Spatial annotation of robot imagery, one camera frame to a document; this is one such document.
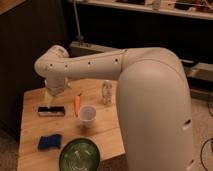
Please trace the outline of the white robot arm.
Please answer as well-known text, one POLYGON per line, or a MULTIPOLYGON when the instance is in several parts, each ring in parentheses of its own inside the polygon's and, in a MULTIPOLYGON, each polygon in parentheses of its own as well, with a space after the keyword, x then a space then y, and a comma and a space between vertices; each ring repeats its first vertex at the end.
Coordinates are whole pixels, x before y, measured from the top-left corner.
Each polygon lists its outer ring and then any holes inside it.
POLYGON ((117 82, 116 108, 129 171, 194 171, 190 90, 172 51, 129 48, 71 58, 55 45, 34 68, 51 95, 61 93, 68 79, 117 82))

